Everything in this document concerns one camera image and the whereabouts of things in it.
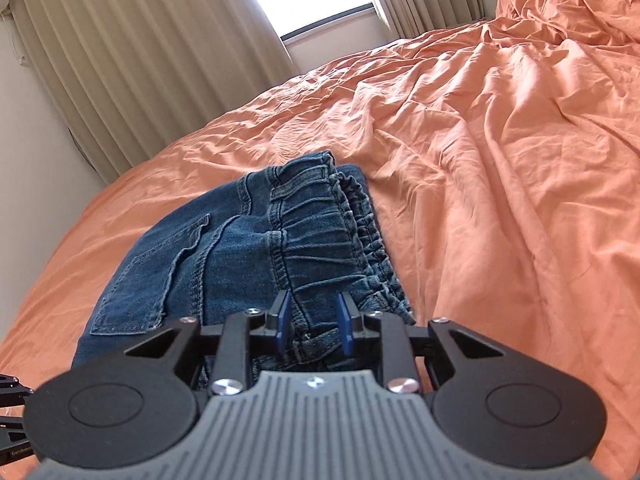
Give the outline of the orange bed sheet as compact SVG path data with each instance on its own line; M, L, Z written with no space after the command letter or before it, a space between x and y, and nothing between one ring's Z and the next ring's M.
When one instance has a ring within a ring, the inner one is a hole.
M134 242L242 174L330 151L359 166L416 318L446 316L592 385L594 460L639 469L639 0L498 0L488 22L329 62L101 192L1 346L38 386L70 366Z

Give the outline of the beige curtain left panel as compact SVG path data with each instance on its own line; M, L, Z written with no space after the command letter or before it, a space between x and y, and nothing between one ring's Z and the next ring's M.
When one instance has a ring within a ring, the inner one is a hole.
M296 74L256 0L9 0L29 59L105 182Z

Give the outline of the blue denim jeans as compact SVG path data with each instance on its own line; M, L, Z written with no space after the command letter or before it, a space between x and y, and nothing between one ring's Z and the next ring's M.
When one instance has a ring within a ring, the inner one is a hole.
M94 307L73 358L85 364L165 323L217 325L291 295L290 339L264 370L354 370L336 300L413 319L386 252L366 178L322 152L247 174L179 207L142 235Z

